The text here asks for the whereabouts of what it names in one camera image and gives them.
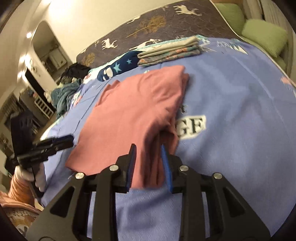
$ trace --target folded beige cloth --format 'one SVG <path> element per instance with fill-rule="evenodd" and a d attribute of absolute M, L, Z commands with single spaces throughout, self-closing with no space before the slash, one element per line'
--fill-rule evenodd
<path fill-rule="evenodd" d="M 145 58 L 145 57 L 151 57 L 151 56 L 156 56 L 159 54 L 163 54 L 169 51 L 173 51 L 179 48 L 184 48 L 192 45 L 198 44 L 198 41 L 200 39 L 196 36 L 191 36 L 190 38 L 176 41 L 176 42 L 170 42 L 170 43 L 165 43 L 162 45 L 157 45 L 153 47 L 153 49 L 149 48 L 148 51 L 144 51 L 142 53 L 138 54 L 138 58 Z"/>

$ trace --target metal bolt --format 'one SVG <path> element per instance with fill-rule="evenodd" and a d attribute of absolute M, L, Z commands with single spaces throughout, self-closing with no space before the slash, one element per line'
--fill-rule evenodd
<path fill-rule="evenodd" d="M 82 172 L 78 172 L 78 173 L 76 173 L 76 175 L 75 175 L 75 178 L 76 179 L 82 179 L 84 177 L 84 173 L 82 173 Z"/>
<path fill-rule="evenodd" d="M 186 166 L 186 165 L 182 165 L 182 166 L 179 167 L 179 169 L 180 169 L 180 171 L 182 171 L 182 172 L 186 172 L 186 171 L 188 171 L 189 167 Z"/>
<path fill-rule="evenodd" d="M 113 171 L 113 172 L 117 171 L 118 169 L 119 169 L 119 167 L 117 165 L 112 165 L 109 167 L 109 170 Z"/>
<path fill-rule="evenodd" d="M 215 172 L 214 173 L 214 178 L 216 178 L 216 179 L 221 179 L 223 176 L 222 176 L 222 174 L 221 173 L 219 173 L 219 172 Z"/>

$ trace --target orange sleeve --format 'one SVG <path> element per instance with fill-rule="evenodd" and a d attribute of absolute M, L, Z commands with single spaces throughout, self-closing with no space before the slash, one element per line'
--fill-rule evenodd
<path fill-rule="evenodd" d="M 22 179 L 18 180 L 15 175 L 11 180 L 8 197 L 15 201 L 23 202 L 34 207 L 34 197 L 31 193 L 29 182 Z"/>

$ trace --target gloved hand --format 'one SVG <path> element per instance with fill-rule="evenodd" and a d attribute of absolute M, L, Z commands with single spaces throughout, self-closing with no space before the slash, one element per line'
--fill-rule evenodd
<path fill-rule="evenodd" d="M 29 182 L 34 181 L 34 175 L 32 172 L 21 168 L 20 166 L 15 167 L 15 176 L 17 179 L 23 179 Z M 35 186 L 39 188 L 41 192 L 45 191 L 46 186 L 46 177 L 45 177 L 45 170 L 44 170 L 44 164 L 41 162 L 39 164 L 39 171 L 36 174 L 36 182 Z"/>

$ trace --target mattress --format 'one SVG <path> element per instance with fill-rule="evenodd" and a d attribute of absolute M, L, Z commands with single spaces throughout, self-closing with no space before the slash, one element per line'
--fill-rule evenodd
<path fill-rule="evenodd" d="M 107 84 L 164 66 L 184 65 L 190 80 L 177 116 L 180 140 L 175 155 L 201 174 L 221 172 L 273 235 L 296 203 L 295 88 L 254 46 L 220 38 L 203 39 L 200 45 L 204 51 L 199 56 L 137 67 L 105 82 L 90 80 L 90 73 L 86 77 L 90 81 L 78 91 L 72 109 L 46 136 L 73 134 L 76 144 Z M 71 150 L 58 152 L 44 164 L 44 206 L 73 175 L 65 168 Z M 178 240 L 181 201 L 181 195 L 170 194 L 165 186 L 117 194 L 119 240 Z"/>
<path fill-rule="evenodd" d="M 179 1 L 122 24 L 80 53 L 77 62 L 96 68 L 130 50 L 197 34 L 239 38 L 209 0 Z"/>

